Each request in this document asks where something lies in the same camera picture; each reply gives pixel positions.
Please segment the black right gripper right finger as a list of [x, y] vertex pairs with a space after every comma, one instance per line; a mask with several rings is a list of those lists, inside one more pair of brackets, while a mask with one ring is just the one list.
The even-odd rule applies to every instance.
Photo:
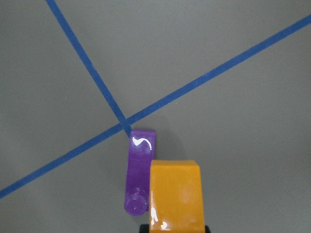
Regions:
[[205, 226], [205, 233], [211, 233], [209, 226]]

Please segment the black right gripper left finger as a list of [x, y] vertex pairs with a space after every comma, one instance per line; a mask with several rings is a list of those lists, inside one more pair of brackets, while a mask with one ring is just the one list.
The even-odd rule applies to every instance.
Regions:
[[139, 227], [139, 233], [149, 233], [149, 224], [141, 224]]

